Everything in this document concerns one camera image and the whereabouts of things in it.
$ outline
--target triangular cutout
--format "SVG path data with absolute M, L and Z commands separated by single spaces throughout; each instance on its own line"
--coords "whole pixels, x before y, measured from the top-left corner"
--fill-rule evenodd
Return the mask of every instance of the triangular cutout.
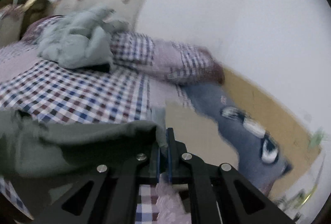
M 234 181 L 234 186 L 237 189 L 241 202 L 248 215 L 262 210 L 265 207 L 265 204 L 239 180 Z
M 75 216 L 79 216 L 83 211 L 84 205 L 92 190 L 93 185 L 93 181 L 87 182 L 79 191 L 77 191 L 62 205 L 62 209 Z

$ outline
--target checkered bedding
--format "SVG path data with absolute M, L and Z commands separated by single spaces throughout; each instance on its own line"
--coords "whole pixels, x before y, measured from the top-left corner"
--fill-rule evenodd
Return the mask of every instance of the checkered bedding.
M 0 65 L 31 49 L 42 29 L 60 18 L 51 18 L 37 26 L 27 38 L 0 49 Z M 68 70 L 57 63 L 41 60 L 12 80 L 0 83 L 0 109 L 17 108 L 42 122 L 97 123 L 130 122 L 147 119 L 149 75 L 180 84 L 188 78 L 204 75 L 212 66 L 211 58 L 196 48 L 173 43 L 181 55 L 181 67 L 160 71 L 154 61 L 153 40 L 142 34 L 121 33 L 113 36 L 110 49 L 118 65 L 111 74 L 91 70 Z M 178 91 L 183 105 L 187 96 Z M 19 210 L 31 217 L 11 183 L 0 178 L 0 191 Z M 156 223 L 157 196 L 153 186 L 142 185 L 136 211 L 136 224 Z

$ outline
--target bed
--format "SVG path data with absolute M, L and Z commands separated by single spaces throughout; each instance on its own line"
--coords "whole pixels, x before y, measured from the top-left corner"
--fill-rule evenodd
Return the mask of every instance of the bed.
M 165 109 L 166 101 L 171 101 L 195 108 L 205 116 L 218 118 L 219 110 L 210 114 L 199 108 L 199 96 L 197 98 L 192 90 L 194 85 L 206 85 L 207 89 L 213 85 L 216 93 L 209 101 L 221 101 L 222 109 L 226 106 L 224 94 L 219 91 L 224 81 L 222 67 L 204 48 L 123 32 L 112 36 L 110 49 L 116 69 L 111 73 L 90 68 L 65 69 L 55 62 L 38 58 L 37 38 L 45 28 L 62 18 L 53 16 L 34 23 L 19 42 L 0 50 L 1 109 L 19 109 L 45 123 L 123 123 L 153 120 L 151 111 L 156 107 Z M 220 133 L 222 131 L 232 130 L 220 128 Z M 251 134 L 244 130 L 242 135 Z M 260 145 L 254 144 L 254 147 L 258 152 Z M 263 184 L 254 182 L 254 177 L 250 178 L 251 182 L 263 190 L 288 172 L 285 171 L 288 169 L 285 158 L 281 156 L 279 159 L 277 174 L 272 178 L 266 177 Z M 245 161 L 249 162 L 250 156 L 245 155 Z M 274 170 L 269 165 L 264 173 Z M 243 172 L 256 173 L 254 168 Z M 8 180 L 1 178 L 0 188 L 7 200 L 32 218 Z M 154 186 L 140 186 L 139 196 L 136 223 L 156 221 L 158 211 Z

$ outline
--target green garment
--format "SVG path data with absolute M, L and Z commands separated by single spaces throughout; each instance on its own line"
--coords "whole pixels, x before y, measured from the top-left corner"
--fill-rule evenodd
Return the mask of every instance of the green garment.
M 165 130 L 151 121 L 43 124 L 18 110 L 0 111 L 0 175 L 42 178 L 120 165 L 149 155 L 155 141 L 166 152 Z

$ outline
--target wall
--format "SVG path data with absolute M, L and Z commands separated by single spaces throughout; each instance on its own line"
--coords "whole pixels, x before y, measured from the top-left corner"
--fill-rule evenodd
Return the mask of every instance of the wall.
M 331 9 L 326 0 L 147 0 L 137 31 L 207 46 L 227 66 L 269 92 L 309 131 L 331 134 Z M 287 192 L 316 193 L 302 208 L 311 221 L 331 191 L 331 144 Z

